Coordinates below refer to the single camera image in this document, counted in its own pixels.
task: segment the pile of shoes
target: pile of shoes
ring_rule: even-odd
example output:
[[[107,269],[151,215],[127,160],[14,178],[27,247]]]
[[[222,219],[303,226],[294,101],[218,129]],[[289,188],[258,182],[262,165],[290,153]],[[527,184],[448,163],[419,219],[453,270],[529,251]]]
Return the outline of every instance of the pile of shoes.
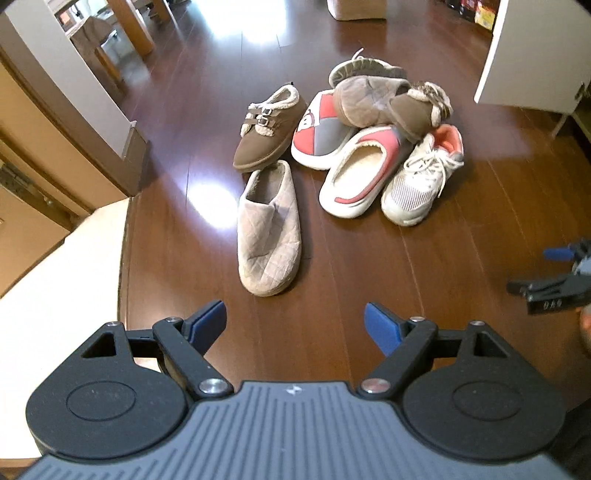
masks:
[[[360,53],[330,72],[332,88],[309,106],[288,84],[248,108],[234,167],[254,171],[239,201],[238,265],[255,295],[285,289],[300,260],[296,192],[279,160],[290,142],[296,162],[328,170],[324,210],[355,218],[381,192],[382,211],[401,226],[421,222],[463,165],[462,136],[442,123],[453,112],[445,91],[411,84],[403,68]]]

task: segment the silver bolt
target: silver bolt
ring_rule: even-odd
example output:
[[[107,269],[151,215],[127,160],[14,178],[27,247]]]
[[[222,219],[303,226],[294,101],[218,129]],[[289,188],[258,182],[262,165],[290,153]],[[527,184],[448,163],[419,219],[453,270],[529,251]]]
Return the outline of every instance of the silver bolt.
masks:
[[[228,382],[221,378],[208,378],[199,384],[199,390],[206,394],[222,393],[228,389]]]
[[[392,385],[383,378],[366,378],[361,382],[361,389],[367,393],[384,393]]]

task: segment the beige ottoman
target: beige ottoman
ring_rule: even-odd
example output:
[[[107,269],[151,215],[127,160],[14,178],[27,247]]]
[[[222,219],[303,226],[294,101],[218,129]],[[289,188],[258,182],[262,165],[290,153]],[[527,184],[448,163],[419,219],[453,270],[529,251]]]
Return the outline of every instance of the beige ottoman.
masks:
[[[329,12],[337,20],[386,18],[388,0],[328,0]]]

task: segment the gray ribbed plate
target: gray ribbed plate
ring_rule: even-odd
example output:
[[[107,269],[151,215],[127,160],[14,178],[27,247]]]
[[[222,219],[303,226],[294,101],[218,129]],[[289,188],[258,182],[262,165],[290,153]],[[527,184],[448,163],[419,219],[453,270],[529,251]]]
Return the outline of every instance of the gray ribbed plate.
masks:
[[[388,403],[357,398],[342,382],[245,382],[231,398],[198,404],[171,439],[141,456],[85,465],[47,455],[21,478],[558,480],[570,477],[543,455],[495,466],[447,458],[409,434]]]

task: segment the dark brown wooden floor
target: dark brown wooden floor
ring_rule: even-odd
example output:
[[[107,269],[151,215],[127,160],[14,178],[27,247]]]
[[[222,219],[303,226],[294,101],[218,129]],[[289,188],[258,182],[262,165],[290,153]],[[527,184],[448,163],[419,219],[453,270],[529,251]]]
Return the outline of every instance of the dark brown wooden floor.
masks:
[[[244,379],[358,382],[382,359],[362,317],[364,305],[378,301],[442,328],[485,320],[570,405],[590,396],[591,360],[575,313],[528,317],[505,282],[568,269],[541,252],[591,235],[591,167],[568,128],[549,138],[555,120],[548,114],[474,103],[490,35],[435,0],[391,2],[387,22],[337,22],[326,0],[262,2],[277,9],[255,25],[232,18],[228,3],[204,2],[217,9],[212,20],[196,1],[175,7],[177,28],[152,25],[156,51],[145,66],[124,69],[124,111],[152,141],[155,158],[133,225],[128,326],[188,316],[222,299],[228,329],[208,358],[236,386]],[[215,228],[199,211],[207,217],[224,191],[234,199],[242,193],[232,156],[248,104],[288,81],[310,100],[328,88],[330,69],[361,47],[404,66],[413,80],[444,87],[466,166],[426,221],[401,229],[379,202],[359,219],[331,217],[317,200],[326,174],[292,161],[300,271],[286,293],[254,297],[238,278],[235,226]],[[213,191],[210,201],[199,194],[204,187]],[[228,209],[231,215],[231,201]]]

